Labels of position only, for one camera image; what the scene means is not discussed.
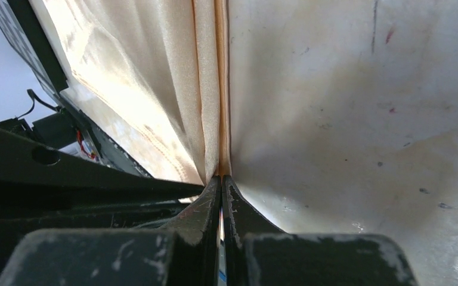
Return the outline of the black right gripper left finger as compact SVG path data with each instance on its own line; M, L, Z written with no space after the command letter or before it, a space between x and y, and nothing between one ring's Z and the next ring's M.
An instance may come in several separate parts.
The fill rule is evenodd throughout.
M164 225L64 228L27 234L0 285L215 285L221 183Z

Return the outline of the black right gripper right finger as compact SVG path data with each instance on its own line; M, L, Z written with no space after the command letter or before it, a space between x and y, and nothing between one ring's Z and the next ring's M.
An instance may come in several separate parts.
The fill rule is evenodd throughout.
M416 285L402 249L375 234L290 234L222 179L229 285Z

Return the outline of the orange cloth napkin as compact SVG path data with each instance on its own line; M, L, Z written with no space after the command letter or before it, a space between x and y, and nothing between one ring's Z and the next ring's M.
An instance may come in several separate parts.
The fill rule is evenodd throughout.
M229 173L225 1L32 1L61 92L153 177Z

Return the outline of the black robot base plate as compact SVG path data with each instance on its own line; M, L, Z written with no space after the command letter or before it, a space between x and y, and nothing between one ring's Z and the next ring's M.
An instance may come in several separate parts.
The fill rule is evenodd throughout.
M150 228L203 189L71 156L31 135L21 120L0 123L0 274L30 232Z

